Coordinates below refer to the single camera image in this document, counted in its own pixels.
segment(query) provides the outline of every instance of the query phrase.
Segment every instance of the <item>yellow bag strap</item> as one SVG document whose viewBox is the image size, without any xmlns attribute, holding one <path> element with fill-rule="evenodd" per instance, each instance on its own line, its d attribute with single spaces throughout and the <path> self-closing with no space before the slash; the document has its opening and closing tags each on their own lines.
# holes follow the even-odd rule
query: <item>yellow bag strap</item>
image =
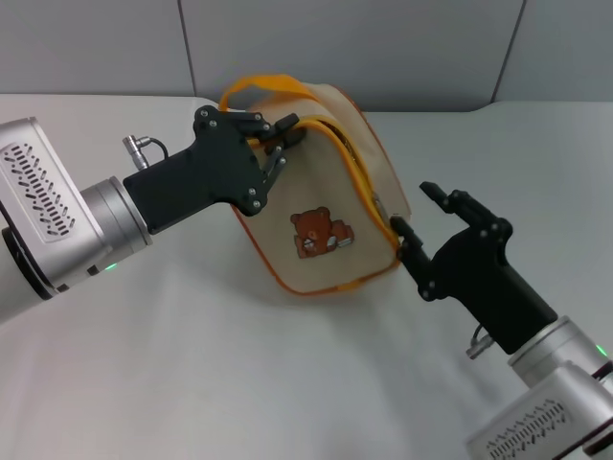
<svg viewBox="0 0 613 460">
<path fill-rule="evenodd" d="M 289 93 L 299 98 L 312 99 L 319 102 L 306 86 L 289 75 L 251 75 L 240 79 L 223 93 L 221 101 L 219 101 L 219 110 L 222 112 L 227 111 L 230 95 L 238 93 L 249 86 L 257 86 L 260 89 L 278 93 Z"/>
</svg>

